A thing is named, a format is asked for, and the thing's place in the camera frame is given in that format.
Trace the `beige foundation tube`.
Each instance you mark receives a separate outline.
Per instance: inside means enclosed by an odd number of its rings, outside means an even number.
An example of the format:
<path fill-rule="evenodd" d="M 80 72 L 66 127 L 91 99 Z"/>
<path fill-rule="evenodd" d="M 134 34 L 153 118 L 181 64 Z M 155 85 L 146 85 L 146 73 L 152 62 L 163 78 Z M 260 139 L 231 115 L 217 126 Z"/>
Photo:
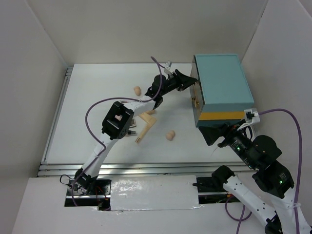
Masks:
<path fill-rule="evenodd" d="M 140 114 L 139 117 L 150 126 L 153 126 L 157 122 L 157 119 L 147 112 Z"/>
<path fill-rule="evenodd" d="M 141 133 L 138 135 L 137 139 L 135 140 L 137 144 L 139 144 L 144 139 L 145 135 L 149 132 L 149 130 L 153 127 L 155 123 L 156 121 L 150 121 L 146 123 L 143 130 L 141 131 Z"/>

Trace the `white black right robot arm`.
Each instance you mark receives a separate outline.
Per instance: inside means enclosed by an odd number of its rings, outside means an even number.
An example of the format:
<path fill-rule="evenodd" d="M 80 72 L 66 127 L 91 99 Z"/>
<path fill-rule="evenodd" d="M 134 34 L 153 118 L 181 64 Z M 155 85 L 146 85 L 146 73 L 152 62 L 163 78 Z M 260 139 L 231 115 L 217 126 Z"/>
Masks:
<path fill-rule="evenodd" d="M 227 166 L 215 170 L 211 179 L 199 179 L 196 187 L 203 189 L 212 185 L 218 191 L 233 194 L 260 221 L 267 234 L 312 232 L 295 201 L 295 183 L 291 173 L 277 161 L 282 152 L 271 137 L 260 135 L 250 140 L 237 126 L 227 124 L 219 128 L 200 126 L 199 131 L 209 146 L 223 137 L 218 147 L 230 147 L 249 169 L 256 171 L 252 178 L 260 190 L 269 194 L 273 205 L 266 204 L 249 190 Z"/>

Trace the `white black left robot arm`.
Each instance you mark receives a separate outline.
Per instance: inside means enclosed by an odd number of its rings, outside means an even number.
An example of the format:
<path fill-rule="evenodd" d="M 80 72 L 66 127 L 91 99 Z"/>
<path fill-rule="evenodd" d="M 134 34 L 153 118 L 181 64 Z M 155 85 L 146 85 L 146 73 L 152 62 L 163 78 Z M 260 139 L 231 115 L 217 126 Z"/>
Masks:
<path fill-rule="evenodd" d="M 127 102 L 121 103 L 119 98 L 114 98 L 115 102 L 102 121 L 99 138 L 91 132 L 88 124 L 88 115 L 93 107 L 112 99 L 104 99 L 93 104 L 85 115 L 85 124 L 90 135 L 96 140 L 97 146 L 90 158 L 75 173 L 73 182 L 67 185 L 71 189 L 71 195 L 74 194 L 75 189 L 79 189 L 86 195 L 91 194 L 95 190 L 96 179 L 105 158 L 118 140 L 127 135 L 134 117 L 158 108 L 163 102 L 164 95 L 173 90 L 181 92 L 195 84 L 196 81 L 197 79 L 175 70 L 167 77 L 162 74 L 157 75 L 141 99 L 126 98 Z"/>

